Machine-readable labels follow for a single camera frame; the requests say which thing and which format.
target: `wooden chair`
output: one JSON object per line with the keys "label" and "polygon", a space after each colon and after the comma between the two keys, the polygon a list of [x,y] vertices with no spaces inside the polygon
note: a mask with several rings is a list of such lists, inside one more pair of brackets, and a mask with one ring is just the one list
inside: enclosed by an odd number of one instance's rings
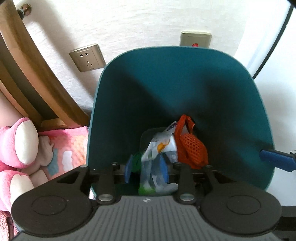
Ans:
{"label": "wooden chair", "polygon": [[6,0],[0,5],[0,32],[29,83],[58,118],[44,119],[0,61],[0,91],[19,113],[29,117],[39,131],[87,126],[89,116],[72,99],[42,57],[12,0]]}

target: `plush toy foot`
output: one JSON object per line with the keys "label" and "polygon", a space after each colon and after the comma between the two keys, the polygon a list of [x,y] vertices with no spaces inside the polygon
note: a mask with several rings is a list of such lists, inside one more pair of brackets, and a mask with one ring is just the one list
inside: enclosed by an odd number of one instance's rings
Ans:
{"label": "plush toy foot", "polygon": [[0,129],[0,160],[6,165],[28,167],[37,151],[38,133],[29,118],[21,118],[12,127]]}
{"label": "plush toy foot", "polygon": [[34,188],[29,176],[18,171],[0,172],[0,199],[6,210],[10,211],[13,202],[23,193]]}

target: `orange mesh net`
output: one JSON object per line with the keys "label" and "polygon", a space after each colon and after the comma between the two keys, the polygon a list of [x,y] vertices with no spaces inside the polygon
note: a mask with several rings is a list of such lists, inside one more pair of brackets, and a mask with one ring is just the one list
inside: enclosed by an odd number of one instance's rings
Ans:
{"label": "orange mesh net", "polygon": [[[184,125],[186,125],[188,129],[189,133],[187,134],[181,134]],[[174,133],[178,160],[189,164],[193,169],[201,169],[208,164],[207,149],[205,145],[192,134],[193,127],[194,122],[192,119],[187,115],[182,115]]]}

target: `teal trash bin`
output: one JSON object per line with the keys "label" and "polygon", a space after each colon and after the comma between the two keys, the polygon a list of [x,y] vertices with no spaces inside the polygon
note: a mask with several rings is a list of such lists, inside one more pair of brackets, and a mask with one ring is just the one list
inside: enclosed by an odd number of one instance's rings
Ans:
{"label": "teal trash bin", "polygon": [[259,158],[273,140],[248,71],[217,50],[151,47],[126,52],[102,72],[94,99],[87,163],[126,163],[144,131],[193,118],[209,163],[234,180],[266,189],[274,167]]}

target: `blue gripper pad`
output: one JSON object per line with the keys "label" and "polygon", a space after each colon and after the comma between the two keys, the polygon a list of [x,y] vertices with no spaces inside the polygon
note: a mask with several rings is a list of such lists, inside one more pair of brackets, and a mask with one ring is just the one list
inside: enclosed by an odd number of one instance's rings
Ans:
{"label": "blue gripper pad", "polygon": [[262,161],[269,162],[274,167],[280,168],[287,172],[296,169],[296,159],[293,155],[275,150],[262,150],[259,152]]}

